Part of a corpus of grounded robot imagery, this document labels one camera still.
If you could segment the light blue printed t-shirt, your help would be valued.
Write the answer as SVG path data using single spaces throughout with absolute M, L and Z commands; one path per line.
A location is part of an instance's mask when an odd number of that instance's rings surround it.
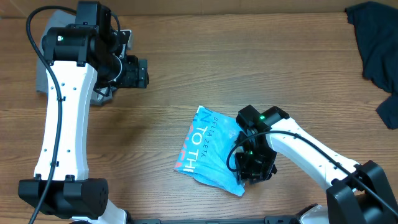
M 200 105 L 182 144 L 174 170 L 196 181 L 243 196 L 244 184 L 226 165 L 241 128 L 229 116 Z

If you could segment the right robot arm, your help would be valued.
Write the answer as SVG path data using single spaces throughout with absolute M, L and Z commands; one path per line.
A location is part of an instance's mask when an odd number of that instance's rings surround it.
M 238 112 L 242 129 L 228 156 L 240 182 L 255 184 L 277 172 L 282 154 L 326 193 L 327 205 L 310 205 L 296 215 L 266 217 L 264 223 L 397 223 L 397 202 L 384 170 L 338 154 L 273 106 L 263 113 L 248 105 Z

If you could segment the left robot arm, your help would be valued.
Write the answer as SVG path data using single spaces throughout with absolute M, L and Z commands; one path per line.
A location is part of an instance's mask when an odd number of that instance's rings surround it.
M 86 156 L 88 115 L 93 95 L 108 97 L 121 88 L 149 84 L 147 60 L 126 52 L 132 32 L 98 1 L 81 1 L 75 21 L 51 27 L 34 50 L 47 72 L 48 102 L 44 140 L 31 179 L 18 194 L 37 215 L 72 223 L 132 223 L 131 214 L 109 199 L 108 183 L 91 178 Z

